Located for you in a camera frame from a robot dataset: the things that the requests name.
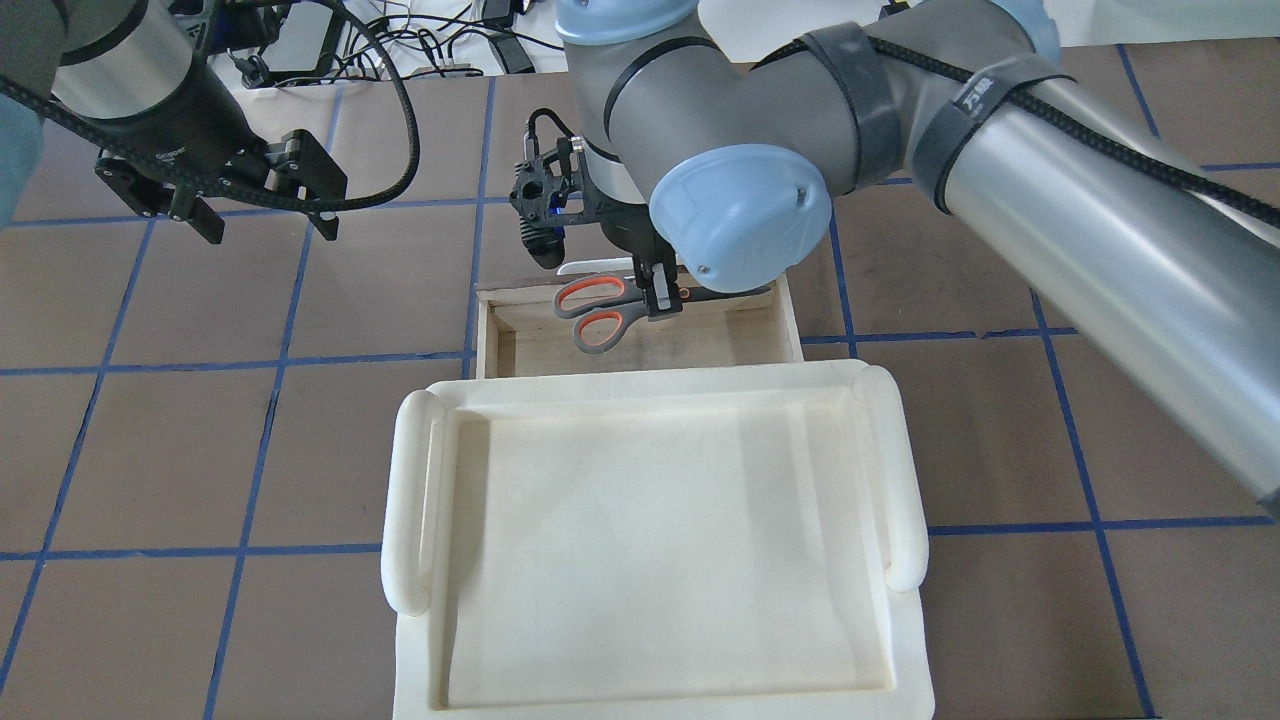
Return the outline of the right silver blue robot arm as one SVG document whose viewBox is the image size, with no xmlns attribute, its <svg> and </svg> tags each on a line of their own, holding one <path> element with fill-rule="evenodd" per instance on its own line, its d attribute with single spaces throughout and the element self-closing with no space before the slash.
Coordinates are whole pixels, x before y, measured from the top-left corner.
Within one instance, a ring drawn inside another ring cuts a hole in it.
<svg viewBox="0 0 1280 720">
<path fill-rule="evenodd" d="M 923 1 L 739 69 L 695 1 L 558 1 L 588 151 L 705 286 L 799 264 L 899 170 L 1277 515 L 1277 209 L 1105 110 L 1041 1 Z"/>
</svg>

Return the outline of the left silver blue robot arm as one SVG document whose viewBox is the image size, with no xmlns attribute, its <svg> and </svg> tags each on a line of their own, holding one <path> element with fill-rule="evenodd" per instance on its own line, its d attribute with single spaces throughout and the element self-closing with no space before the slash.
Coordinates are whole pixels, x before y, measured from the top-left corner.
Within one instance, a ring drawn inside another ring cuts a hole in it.
<svg viewBox="0 0 1280 720">
<path fill-rule="evenodd" d="M 5 1 L 3 77 L 106 137 L 97 177 L 133 213 L 168 217 L 220 243 L 209 206 L 247 188 L 342 200 L 348 179 L 305 129 L 270 143 L 251 127 L 164 1 Z"/>
</svg>

